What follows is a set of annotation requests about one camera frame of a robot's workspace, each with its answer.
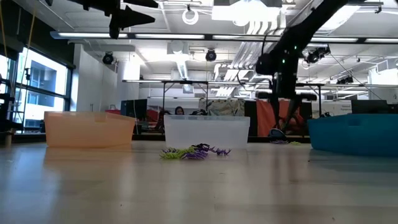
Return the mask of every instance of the ceiling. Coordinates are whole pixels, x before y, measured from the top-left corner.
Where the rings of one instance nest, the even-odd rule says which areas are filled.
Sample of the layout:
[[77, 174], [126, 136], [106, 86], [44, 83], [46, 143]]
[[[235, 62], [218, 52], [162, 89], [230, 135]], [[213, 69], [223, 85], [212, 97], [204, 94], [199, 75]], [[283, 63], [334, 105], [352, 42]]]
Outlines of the ceiling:
[[[44, 4], [32, 0], [14, 0], [24, 9], [33, 12], [37, 10], [37, 17], [58, 31], [75, 32], [107, 32], [110, 19], [104, 17], [103, 12], [90, 9], [84, 11], [81, 5], [67, 0], [54, 0], [50, 11]], [[296, 0], [294, 9], [287, 12], [287, 21], [303, 8], [309, 0]], [[337, 28], [330, 35], [338, 36], [377, 36], [377, 37], [398, 37], [398, 8], [394, 0], [385, 0], [382, 13], [357, 12], [341, 27]], [[213, 0], [202, 0], [202, 6], [193, 8], [201, 10], [211, 10]], [[125, 29], [127, 32], [172, 32], [172, 33], [214, 33], [214, 34], [245, 34], [249, 26], [239, 27], [230, 21], [213, 21], [211, 12], [208, 14], [199, 13], [199, 20], [195, 25], [187, 25], [182, 21], [182, 12], [185, 6], [165, 5], [164, 11], [157, 9], [148, 9], [144, 7], [131, 6], [133, 10], [143, 12], [156, 19], [153, 24], [135, 26]], [[167, 43], [165, 40], [90, 40], [90, 45], [134, 45], [141, 54], [145, 65], [141, 67], [141, 72], [147, 77], [156, 78], [157, 74], [170, 73], [175, 70], [175, 62], [166, 61]], [[213, 71], [216, 62], [205, 61], [207, 49], [214, 48], [217, 53], [217, 62], [230, 62], [234, 59], [239, 50], [239, 42], [206, 42], [191, 41], [188, 42], [190, 51], [194, 52], [192, 60], [187, 62], [189, 70], [207, 70]], [[330, 45], [334, 56], [328, 56], [320, 63], [312, 65], [309, 69], [299, 63], [298, 76], [312, 77], [312, 82], [326, 82], [330, 76], [344, 72], [346, 69], [353, 69], [354, 76], [361, 82], [367, 80], [367, 67], [374, 66], [373, 63], [380, 62], [384, 57], [398, 58], [398, 45]], [[118, 54], [120, 59], [128, 58], [129, 52]]]

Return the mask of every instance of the orange plastic bin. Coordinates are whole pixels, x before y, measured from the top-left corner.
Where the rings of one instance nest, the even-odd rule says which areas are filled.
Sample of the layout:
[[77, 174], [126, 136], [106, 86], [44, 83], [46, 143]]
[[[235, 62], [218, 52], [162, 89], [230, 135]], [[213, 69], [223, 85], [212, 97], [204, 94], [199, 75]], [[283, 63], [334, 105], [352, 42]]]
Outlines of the orange plastic bin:
[[113, 147], [130, 144], [135, 119], [110, 113], [45, 112], [50, 147]]

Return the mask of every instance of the blue plastic bin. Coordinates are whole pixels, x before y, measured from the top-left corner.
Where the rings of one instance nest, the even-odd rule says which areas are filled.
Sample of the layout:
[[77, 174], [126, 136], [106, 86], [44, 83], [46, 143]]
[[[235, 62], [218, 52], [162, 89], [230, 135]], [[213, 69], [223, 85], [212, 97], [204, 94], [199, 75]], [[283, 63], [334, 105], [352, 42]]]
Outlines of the blue plastic bin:
[[316, 150], [398, 156], [398, 114], [347, 114], [308, 121]]

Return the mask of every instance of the plastic bin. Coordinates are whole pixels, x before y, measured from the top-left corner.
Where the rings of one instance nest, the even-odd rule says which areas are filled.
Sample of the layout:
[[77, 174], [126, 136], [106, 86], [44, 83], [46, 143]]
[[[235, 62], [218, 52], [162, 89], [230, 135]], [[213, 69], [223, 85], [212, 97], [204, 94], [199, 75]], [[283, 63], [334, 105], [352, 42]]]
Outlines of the plastic bin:
[[130, 144], [135, 119], [110, 113], [45, 112], [50, 147], [112, 147]]
[[314, 149], [360, 156], [398, 156], [398, 114], [347, 114], [308, 121]]
[[250, 118], [241, 116], [164, 116], [167, 147], [206, 143], [220, 149], [245, 149]]

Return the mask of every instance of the table surface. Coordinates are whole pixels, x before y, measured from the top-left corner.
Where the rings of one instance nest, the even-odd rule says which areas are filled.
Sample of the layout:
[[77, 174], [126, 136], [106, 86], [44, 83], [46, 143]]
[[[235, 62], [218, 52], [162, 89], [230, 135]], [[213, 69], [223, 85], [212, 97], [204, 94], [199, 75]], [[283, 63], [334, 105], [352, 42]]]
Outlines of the table surface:
[[164, 142], [0, 149], [0, 223], [396, 223], [398, 159], [249, 144], [163, 161]]

